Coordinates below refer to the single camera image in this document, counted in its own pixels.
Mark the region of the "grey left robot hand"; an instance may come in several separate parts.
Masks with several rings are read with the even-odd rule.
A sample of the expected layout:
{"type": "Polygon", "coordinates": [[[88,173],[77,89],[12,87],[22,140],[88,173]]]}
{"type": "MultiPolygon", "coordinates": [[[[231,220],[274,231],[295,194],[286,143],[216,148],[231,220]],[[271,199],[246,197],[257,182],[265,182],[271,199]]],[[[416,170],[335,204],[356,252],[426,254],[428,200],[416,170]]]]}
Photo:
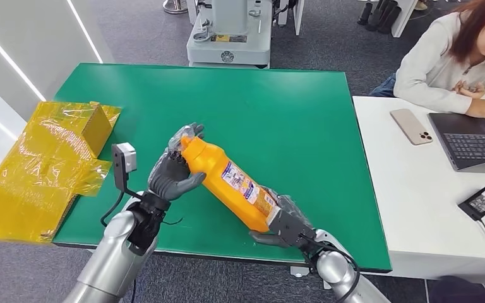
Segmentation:
{"type": "Polygon", "coordinates": [[[206,179],[204,172],[190,172],[181,155],[181,138],[202,139],[204,125],[193,122],[180,128],[168,141],[167,147],[155,163],[147,181],[147,192],[166,201],[174,201],[198,186],[206,179]]]}

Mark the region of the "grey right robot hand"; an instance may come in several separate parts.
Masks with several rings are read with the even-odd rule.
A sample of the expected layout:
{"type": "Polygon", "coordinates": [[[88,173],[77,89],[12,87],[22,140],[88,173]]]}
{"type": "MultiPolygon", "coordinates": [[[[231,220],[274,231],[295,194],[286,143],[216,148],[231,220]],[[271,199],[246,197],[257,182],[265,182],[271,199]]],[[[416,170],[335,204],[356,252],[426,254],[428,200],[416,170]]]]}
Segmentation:
{"type": "Polygon", "coordinates": [[[273,210],[266,219],[268,232],[250,230],[249,235],[260,244],[296,247],[300,251],[307,251],[310,246],[308,239],[313,240],[316,237],[312,224],[289,195],[278,194],[269,187],[263,189],[275,201],[273,210]]]}

